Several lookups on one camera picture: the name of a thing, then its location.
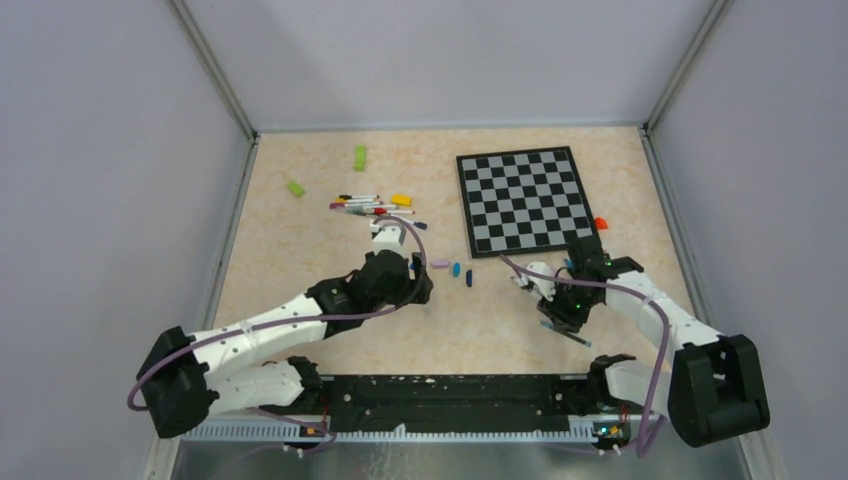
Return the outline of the blue thin pen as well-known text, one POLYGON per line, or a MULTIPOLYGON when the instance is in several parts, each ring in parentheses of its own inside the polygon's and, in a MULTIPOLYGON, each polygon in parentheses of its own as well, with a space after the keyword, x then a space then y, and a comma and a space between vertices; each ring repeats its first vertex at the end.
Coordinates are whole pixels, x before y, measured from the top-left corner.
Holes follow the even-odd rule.
POLYGON ((591 347, 592 347, 592 342, 591 342, 591 341, 588 341, 588 340, 586 340, 586 339, 583 339, 583 338, 579 337, 578 335, 576 335, 576 334, 574 334, 574 333, 571 333, 571 332, 565 331, 565 330, 563 330, 563 329, 561 329, 561 328, 558 328, 556 325, 554 325, 554 324, 553 324, 553 323, 551 323, 551 322, 540 321, 540 324, 541 324, 543 327, 547 328, 548 330, 551 330, 551 331, 553 331, 554 333, 557 333, 557 334, 559 334, 559 335, 562 335, 562 336, 564 336, 564 337, 566 337, 566 338, 568 338, 568 339, 570 339, 570 340, 572 340, 572 341, 574 341, 574 342, 577 342, 578 344, 581 344, 581 345, 583 345, 583 346, 585 346, 585 347, 587 347, 587 348, 591 348, 591 347))

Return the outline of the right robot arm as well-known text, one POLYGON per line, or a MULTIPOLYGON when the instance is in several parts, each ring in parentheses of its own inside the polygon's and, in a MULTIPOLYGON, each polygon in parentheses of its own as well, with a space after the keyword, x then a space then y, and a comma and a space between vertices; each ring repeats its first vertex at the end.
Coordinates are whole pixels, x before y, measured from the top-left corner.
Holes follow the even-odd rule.
POLYGON ((771 423, 758 350, 747 336, 702 323, 664 293, 630 257, 612 257, 599 237, 568 248, 566 276, 531 262, 515 279, 534 293, 553 330, 573 336, 591 309, 604 305, 633 322, 657 349, 643 363, 630 354, 602 355, 589 370, 586 397, 600 412, 623 402, 670 421, 691 447, 760 431, 771 423))

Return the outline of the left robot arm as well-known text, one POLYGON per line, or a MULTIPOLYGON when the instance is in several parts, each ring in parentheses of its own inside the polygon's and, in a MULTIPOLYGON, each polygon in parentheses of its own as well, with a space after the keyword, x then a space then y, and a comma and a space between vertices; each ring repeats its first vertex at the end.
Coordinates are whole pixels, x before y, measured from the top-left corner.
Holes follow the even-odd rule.
POLYGON ((159 334, 143 361, 127 404, 149 414, 158 437, 178 437, 208 417, 273 405, 308 413, 319 404, 322 381, 302 358, 280 367, 262 361, 294 346, 357 329, 410 305, 429 301, 433 283, 426 256, 369 253, 363 266, 322 280, 283 305, 239 324, 159 334))

